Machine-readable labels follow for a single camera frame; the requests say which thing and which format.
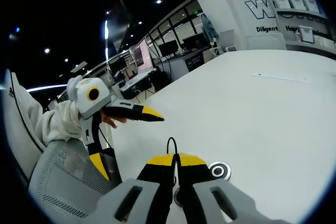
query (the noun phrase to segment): window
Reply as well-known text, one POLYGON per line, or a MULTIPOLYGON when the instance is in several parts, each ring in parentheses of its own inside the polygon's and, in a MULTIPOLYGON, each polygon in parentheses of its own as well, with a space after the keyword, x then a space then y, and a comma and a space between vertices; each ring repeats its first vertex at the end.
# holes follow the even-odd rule
POLYGON ((152 57, 152 59, 155 59, 157 58, 157 52, 155 50, 155 46, 154 46, 154 43, 152 42, 152 40, 150 39, 150 37, 146 37, 146 42, 147 42, 147 45, 148 45, 148 49, 149 49, 149 53, 152 57))
POLYGON ((176 40, 176 36, 175 33, 173 32, 173 30, 170 30, 168 33, 166 33, 165 35, 163 35, 163 40, 165 43, 176 40))
POLYGON ((183 19, 185 19, 187 17, 187 14, 185 13, 184 9, 178 11, 177 13, 175 13, 171 18, 171 22, 173 25, 177 24, 178 22, 182 21, 183 19))
POLYGON ((196 11, 200 13, 202 11, 202 8, 200 7, 200 4, 198 3, 197 0, 192 1, 190 4, 187 5, 187 11, 189 15, 195 13, 196 11))
POLYGON ((183 39, 195 35, 193 27, 191 26, 190 22, 187 22, 185 24, 176 27, 175 31, 181 43, 183 43, 183 39))
POLYGON ((202 32, 203 32, 203 30, 202 30, 202 28, 203 28, 203 23, 202 23, 201 16, 198 16, 197 18, 194 18, 194 19, 192 20, 192 22, 193 22, 193 24, 194 24, 194 26, 195 26, 196 32, 197 32, 198 34, 202 33, 202 32))
POLYGON ((163 22, 160 26, 159 26, 159 30, 161 32, 161 34, 163 35, 165 31, 171 29, 171 25, 169 23, 168 20, 166 20, 165 22, 163 22))
POLYGON ((160 52, 159 45, 162 45, 162 44, 163 44, 162 39, 157 39, 157 40, 155 41, 155 43, 154 43, 154 46, 157 48, 160 57, 162 57, 162 54, 161 54, 161 52, 160 52))
POLYGON ((158 36, 159 36, 160 34, 159 34, 159 31, 156 29, 156 30, 154 30, 154 32, 152 32, 151 33, 151 36, 152 36, 152 38, 155 40, 156 38, 158 38, 158 36))

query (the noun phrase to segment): hand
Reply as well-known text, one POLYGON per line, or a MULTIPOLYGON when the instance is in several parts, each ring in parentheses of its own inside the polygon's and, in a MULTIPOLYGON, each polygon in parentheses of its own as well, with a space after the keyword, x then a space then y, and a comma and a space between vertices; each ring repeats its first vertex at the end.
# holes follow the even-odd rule
POLYGON ((112 128, 114 128, 114 129, 116 129, 117 126, 116 126, 116 124, 114 123, 114 121, 112 119, 117 120, 117 121, 119 121, 121 123, 126 123, 127 122, 126 118, 119 118, 117 116, 109 117, 109 116, 105 115, 105 113, 102 110, 100 111, 100 116, 101 116, 101 121, 102 122, 111 125, 112 128))

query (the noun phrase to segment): glass wall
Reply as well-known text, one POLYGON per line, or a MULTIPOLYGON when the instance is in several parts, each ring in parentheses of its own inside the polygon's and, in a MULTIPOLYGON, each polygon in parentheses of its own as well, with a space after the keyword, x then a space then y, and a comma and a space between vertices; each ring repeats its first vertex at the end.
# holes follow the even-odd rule
POLYGON ((192 0, 184 7, 177 10, 171 17, 158 25, 158 28, 150 33, 148 38, 153 39, 151 47, 153 51, 162 54, 159 45, 176 40, 179 47, 183 39, 202 33, 202 20, 200 13, 202 9, 197 0, 192 0))
POLYGON ((203 23, 202 23, 202 19, 201 19, 201 16, 198 16, 197 18, 194 18, 192 20, 193 24, 194 24, 194 27, 196 29, 196 33, 197 34, 200 34, 202 33, 202 28, 203 28, 203 23))
POLYGON ((175 31, 181 44, 183 43, 183 39, 195 35, 195 31, 190 22, 187 22, 185 24, 182 24, 181 26, 176 27, 175 31))

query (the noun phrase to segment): metal disc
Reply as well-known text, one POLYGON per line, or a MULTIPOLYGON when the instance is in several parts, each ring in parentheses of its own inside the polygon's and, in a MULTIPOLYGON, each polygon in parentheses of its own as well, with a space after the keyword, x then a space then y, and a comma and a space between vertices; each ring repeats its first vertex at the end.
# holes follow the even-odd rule
POLYGON ((213 162, 208 166, 209 170, 211 171, 211 174, 214 178, 222 178, 225 179, 226 181, 229 181, 231 178, 231 167, 229 164, 223 162, 223 161, 216 161, 213 162), (220 169, 220 173, 216 174, 215 170, 220 169))

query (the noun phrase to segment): white chair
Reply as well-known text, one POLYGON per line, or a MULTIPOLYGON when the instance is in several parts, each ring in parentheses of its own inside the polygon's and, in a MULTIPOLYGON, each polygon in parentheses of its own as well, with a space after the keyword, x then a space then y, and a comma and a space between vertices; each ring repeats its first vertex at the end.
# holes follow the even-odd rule
POLYGON ((219 46, 210 49, 215 57, 225 52, 237 51, 234 32, 232 29, 219 33, 219 46))

